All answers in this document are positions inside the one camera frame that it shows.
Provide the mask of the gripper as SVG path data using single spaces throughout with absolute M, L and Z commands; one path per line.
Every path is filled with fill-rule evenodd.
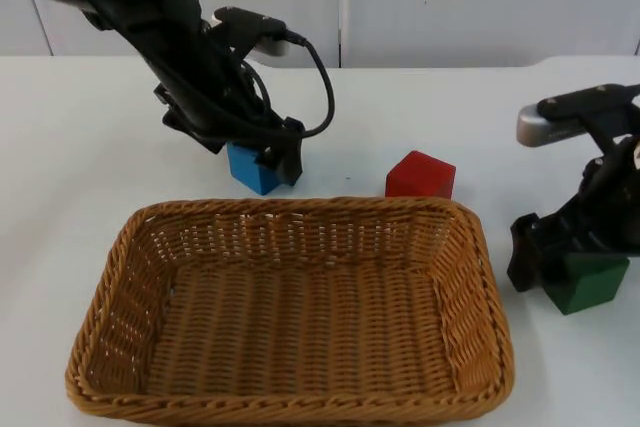
M 639 137 L 627 136 L 585 166 L 577 193 L 542 220 L 531 213 L 510 227 L 507 275 L 519 293 L 536 287 L 544 257 L 569 253 L 639 255 Z
M 240 70 L 239 77 L 228 84 L 211 79 L 198 86 L 158 65 L 152 71 L 159 81 L 154 94 L 166 107 L 162 118 L 166 127 L 213 154 L 228 143 L 261 150 L 258 165 L 274 173 L 281 184 L 296 184 L 303 172 L 300 134 L 304 125 L 276 114 L 269 99 L 257 94 L 248 72 Z

